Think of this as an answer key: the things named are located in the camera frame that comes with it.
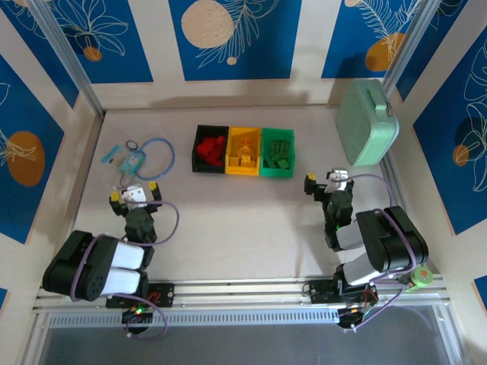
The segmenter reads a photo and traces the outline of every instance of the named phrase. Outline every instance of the orange circle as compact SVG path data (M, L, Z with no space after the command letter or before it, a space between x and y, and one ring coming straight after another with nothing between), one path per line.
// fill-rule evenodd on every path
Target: orange circle
M386 71L403 41L403 33L394 33L378 40L365 56L365 66L370 71Z
M469 162L469 149L463 144L459 144L454 149L454 163L460 167Z
M84 57L86 57L87 59L93 62L100 61L102 57L101 52L92 46L88 46L85 49L83 49L83 54Z
M7 159L11 176L23 186L37 185L43 177L46 165L42 142L34 133L27 131L14 133L8 141L10 143L7 144L7 151L13 153Z

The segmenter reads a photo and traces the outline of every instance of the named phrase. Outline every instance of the yellow bin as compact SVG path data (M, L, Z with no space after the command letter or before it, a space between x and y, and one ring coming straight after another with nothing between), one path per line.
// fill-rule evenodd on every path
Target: yellow bin
M230 127L225 173L259 175L261 128Z

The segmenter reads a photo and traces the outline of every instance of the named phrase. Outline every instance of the case handle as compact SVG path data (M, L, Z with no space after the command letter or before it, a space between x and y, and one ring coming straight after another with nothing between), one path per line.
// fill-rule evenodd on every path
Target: case handle
M371 96L372 102L375 105L375 114L377 115L377 121L387 122L388 118L393 116L393 107L390 103L384 99L384 94L376 89L367 89Z

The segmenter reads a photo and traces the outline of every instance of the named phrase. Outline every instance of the storage bin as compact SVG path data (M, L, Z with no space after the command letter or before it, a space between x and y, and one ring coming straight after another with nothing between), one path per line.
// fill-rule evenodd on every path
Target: storage bin
M340 105L336 127L349 163L379 163L399 133L399 123L378 80L352 81Z
M223 151L218 158L221 161L221 166L215 166L206 162L198 153L198 146L203 143L203 138L218 138L224 136ZM227 152L228 143L228 127L221 125L198 125L196 129L195 143L193 145L193 153L191 162L194 173L225 173L225 154Z
M287 144L288 151L285 156L279 155L279 152L273 153L273 145L282 146L282 142ZM281 160L287 167L279 165ZM262 129L262 153L260 157L260 175L267 177L292 177L294 173L294 131L292 129Z
M261 128L230 127L225 173L258 176Z

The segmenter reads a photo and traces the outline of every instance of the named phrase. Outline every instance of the small packet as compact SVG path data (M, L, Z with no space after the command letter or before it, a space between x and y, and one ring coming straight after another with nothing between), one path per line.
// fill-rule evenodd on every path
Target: small packet
M107 156L101 159L101 163L113 166L126 175L132 175L144 163L145 155L140 152L126 150L116 145Z

